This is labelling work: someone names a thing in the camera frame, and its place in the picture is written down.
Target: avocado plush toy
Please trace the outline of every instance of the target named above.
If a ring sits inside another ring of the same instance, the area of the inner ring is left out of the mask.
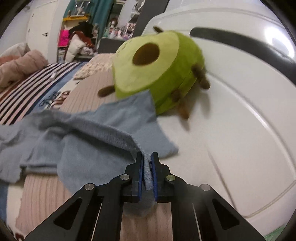
[[[149,89],[157,114],[177,106],[179,114],[188,119],[183,97],[196,80],[201,88],[210,88],[202,51],[182,33],[154,30],[158,34],[135,37],[119,47],[113,59],[115,85],[101,89],[98,95],[115,91],[120,99]]]

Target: pink bag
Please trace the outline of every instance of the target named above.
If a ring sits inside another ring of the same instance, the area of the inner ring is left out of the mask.
[[[59,47],[65,47],[69,42],[69,30],[62,30],[59,37]]]

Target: white door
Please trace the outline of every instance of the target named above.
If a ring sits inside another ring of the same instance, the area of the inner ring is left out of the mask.
[[[27,43],[31,50],[39,50],[46,58],[49,35],[58,0],[36,7],[31,15],[27,32]]]

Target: white wall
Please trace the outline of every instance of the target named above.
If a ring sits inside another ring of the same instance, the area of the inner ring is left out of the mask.
[[[44,5],[52,1],[54,0],[34,0],[32,8],[39,7],[41,5]],[[46,57],[49,63],[56,63],[57,61],[57,46],[58,46],[59,33],[62,25],[63,16],[69,2],[70,0],[59,0],[54,17],[53,17],[52,28],[48,36],[49,44],[48,44],[48,52]]]
[[[10,23],[0,39],[0,54],[2,54],[9,47],[26,42],[27,28],[31,13],[34,8],[43,4],[52,2],[53,0],[33,0],[29,5],[29,11],[22,10]],[[54,14],[52,29],[49,35],[48,55],[47,59],[50,63],[57,61],[57,45],[59,32],[62,24],[62,18],[70,0],[59,0],[56,12]]]
[[[31,11],[32,9],[27,11],[23,9],[9,24],[4,34],[0,38],[0,55],[6,49],[17,43],[26,42],[27,27],[31,16]]]
[[[123,27],[131,19],[131,12],[135,4],[136,4],[136,0],[126,1],[126,3],[124,4],[120,12],[117,27],[119,28]]]
[[[183,7],[189,4],[194,4],[194,3],[200,3],[200,2],[207,2],[210,1],[212,3],[215,2],[245,2],[245,3],[251,3],[251,4],[257,4],[264,6],[264,4],[260,0],[170,0],[168,3],[168,6],[166,8],[166,12],[170,11],[172,9],[178,8],[178,7]]]

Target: light blue cloth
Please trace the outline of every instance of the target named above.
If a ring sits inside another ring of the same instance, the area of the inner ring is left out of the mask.
[[[12,126],[0,126],[0,179],[18,181],[21,167],[57,173],[75,193],[86,183],[101,185],[124,173],[137,151],[144,155],[144,181],[151,190],[151,153],[167,157],[178,149],[157,124],[149,91],[102,105],[94,112],[44,110]]]

